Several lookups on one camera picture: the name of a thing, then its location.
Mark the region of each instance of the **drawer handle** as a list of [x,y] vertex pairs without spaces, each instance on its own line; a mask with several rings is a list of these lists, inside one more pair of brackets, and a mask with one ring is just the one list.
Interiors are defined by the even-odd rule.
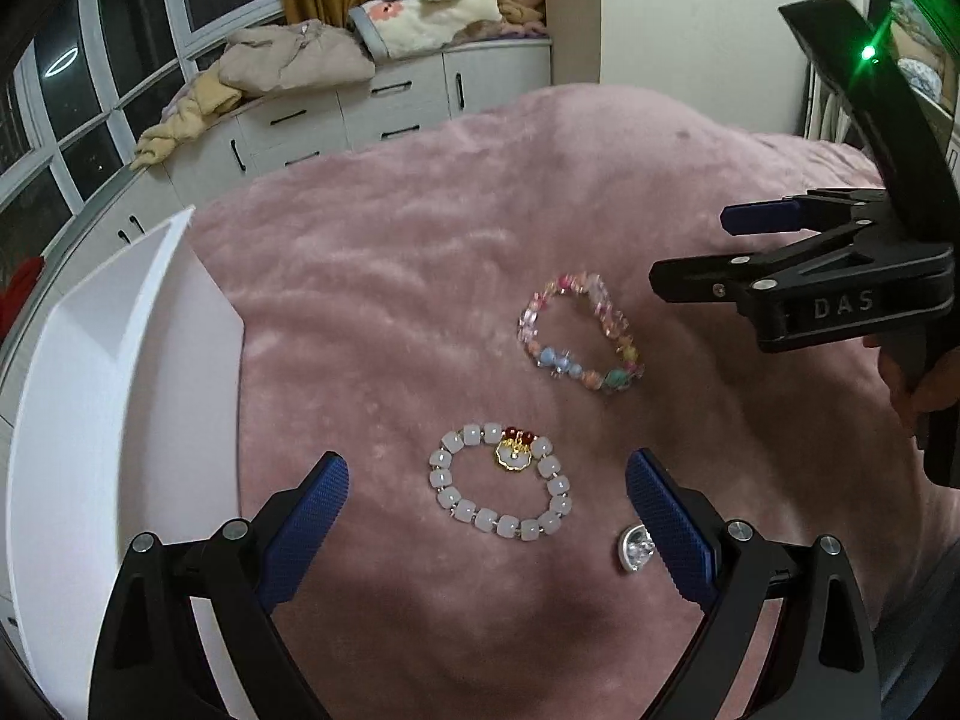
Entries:
[[296,165],[297,162],[302,162],[304,159],[310,159],[310,157],[319,157],[320,151],[314,151],[312,154],[304,154],[304,156],[297,157],[296,159],[291,159],[288,162],[283,163],[283,167],[290,167],[291,165]]
[[233,151],[233,159],[235,159],[237,165],[240,166],[240,172],[247,172],[247,166],[243,164],[243,160],[240,159],[240,154],[237,152],[236,138],[230,138],[230,149]]
[[393,132],[384,132],[380,135],[381,141],[389,141],[390,138],[395,138],[400,135],[408,135],[411,132],[419,132],[419,124],[414,124],[412,127],[405,127],[404,129],[395,129]]
[[386,92],[409,92],[414,88],[413,81],[406,81],[405,83],[395,83],[392,86],[381,86],[378,89],[371,89],[370,94],[373,97],[377,95],[385,94]]
[[457,74],[457,103],[460,105],[460,110],[467,108],[467,100],[464,98],[464,76],[460,73]]
[[272,127],[274,124],[282,124],[282,122],[289,122],[290,119],[296,119],[296,117],[302,116],[305,113],[306,108],[296,111],[296,113],[288,114],[287,116],[281,116],[279,119],[274,119],[272,122],[270,122],[270,126]]

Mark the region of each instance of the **white beaded bracelet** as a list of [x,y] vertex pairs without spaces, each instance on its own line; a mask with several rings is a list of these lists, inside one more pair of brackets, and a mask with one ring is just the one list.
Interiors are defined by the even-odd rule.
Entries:
[[[453,487],[450,464],[453,456],[465,446],[480,443],[495,446],[494,459],[503,469],[522,471],[537,460],[536,471],[546,480],[550,493],[550,508],[536,519],[520,520],[510,514],[497,514],[493,509],[477,509],[477,504],[467,500]],[[560,519],[570,514],[570,480],[560,475],[560,461],[552,454],[553,445],[546,436],[535,436],[517,428],[503,429],[495,422],[480,425],[464,425],[462,430],[450,431],[441,440],[440,449],[430,455],[430,486],[437,490],[437,501],[448,509],[450,517],[460,522],[472,522],[484,533],[496,530],[503,538],[536,541],[541,533],[552,536],[560,528]]]

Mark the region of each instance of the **window frame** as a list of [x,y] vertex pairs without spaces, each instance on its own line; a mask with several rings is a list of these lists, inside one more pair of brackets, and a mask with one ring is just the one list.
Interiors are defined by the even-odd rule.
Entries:
[[181,58],[181,71],[189,81],[197,75],[197,65],[193,57],[212,49],[223,42],[234,30],[255,23],[265,22],[283,12],[282,0],[254,0],[224,13],[199,29],[190,28],[186,0],[164,0],[167,16],[170,19],[170,31],[174,38],[176,56]]
[[[185,82],[195,79],[198,70],[194,57],[217,44],[226,42],[227,37],[234,30],[267,22],[283,13],[282,0],[255,0],[222,15],[200,29],[192,30],[187,15],[186,0],[163,0],[176,57],[121,96],[117,92],[113,72],[110,69],[107,40],[100,18],[100,1],[77,0],[77,5],[83,51],[100,105],[100,112],[64,138],[59,140],[56,138],[43,99],[34,42],[31,41],[13,72],[13,85],[16,89],[20,119],[31,150],[13,163],[6,172],[0,173],[0,213],[3,213],[3,210],[27,184],[42,170],[49,167],[67,208],[75,218],[83,210],[85,201],[80,196],[66,166],[64,149],[105,122],[114,148],[124,164],[120,169],[123,170],[133,161],[138,137],[138,133],[133,133],[131,130],[124,110],[128,103],[174,71],[177,66],[184,75]],[[70,226],[69,221],[56,234],[47,251],[64,237]]]

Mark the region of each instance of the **beaded bracelet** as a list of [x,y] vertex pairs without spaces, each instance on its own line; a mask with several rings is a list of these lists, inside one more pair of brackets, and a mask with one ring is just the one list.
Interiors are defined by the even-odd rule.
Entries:
[[[510,514],[497,514],[493,509],[478,509],[477,504],[460,495],[453,487],[450,464],[453,456],[465,446],[495,446],[494,459],[508,471],[522,471],[537,460],[536,470],[546,481],[550,493],[550,508],[536,519],[520,520]],[[514,427],[503,429],[495,422],[464,425],[440,440],[440,449],[430,455],[430,486],[437,490],[437,502],[460,522],[473,523],[477,530],[503,538],[520,537],[522,541],[536,541],[541,533],[552,536],[560,528],[560,518],[570,514],[570,480],[560,476],[560,461],[552,454],[553,445],[546,436],[535,436]]]
[[[555,295],[585,295],[593,307],[593,315],[600,319],[604,335],[616,344],[616,352],[623,367],[616,367],[603,375],[596,370],[584,370],[569,351],[558,352],[552,346],[543,346],[536,340],[536,317]],[[553,376],[569,376],[587,389],[619,392],[627,389],[643,375],[644,365],[634,339],[627,332],[627,319],[613,308],[610,294],[597,274],[567,274],[549,282],[542,293],[534,293],[520,315],[517,338],[538,367],[549,368]]]

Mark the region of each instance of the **bed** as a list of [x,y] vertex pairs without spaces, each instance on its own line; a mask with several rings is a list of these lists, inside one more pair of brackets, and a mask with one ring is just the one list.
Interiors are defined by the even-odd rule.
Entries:
[[[200,211],[191,244],[246,326],[242,511],[328,449],[352,493],[275,624],[337,720],[635,720],[699,622],[658,559],[627,575],[630,452],[767,538],[842,539],[872,620],[960,536],[856,341],[757,351],[730,306],[668,306],[658,259],[777,245],[721,230],[727,204],[872,186],[860,152],[719,127],[651,92],[571,86],[370,151],[317,158]],[[603,396],[545,375],[517,341],[531,293],[602,274],[646,375]],[[544,336],[603,360],[588,317]],[[551,437],[575,508],[532,543],[454,522],[427,482],[444,433],[498,421]],[[498,511],[542,507],[534,474],[467,458],[457,485]],[[761,620],[723,717],[762,664]]]

